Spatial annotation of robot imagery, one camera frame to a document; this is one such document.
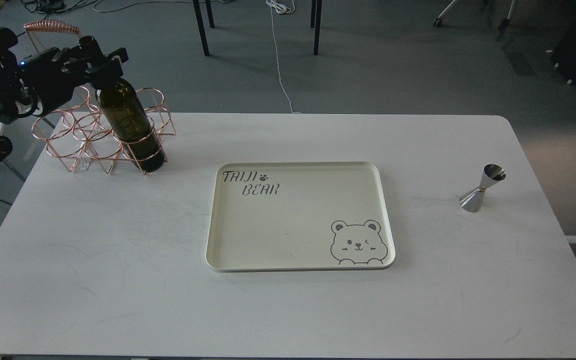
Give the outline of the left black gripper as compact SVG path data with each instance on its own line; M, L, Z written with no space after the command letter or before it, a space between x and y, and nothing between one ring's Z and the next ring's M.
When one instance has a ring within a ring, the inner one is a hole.
M128 60L124 47L109 54L81 47L52 47L25 57L18 66L21 79L38 101L33 114L43 117L68 103L81 85L101 90L115 84L123 75L121 64Z

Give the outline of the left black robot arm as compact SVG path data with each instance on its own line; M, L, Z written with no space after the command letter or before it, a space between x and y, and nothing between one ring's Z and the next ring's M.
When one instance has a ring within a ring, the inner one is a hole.
M93 36L83 36L73 48L48 48L22 61L11 48L18 43L13 30L0 27L0 123L29 116L44 117L73 98L76 88L90 84L100 90L122 75L128 61L125 48L103 53ZM0 162L13 150L0 136Z

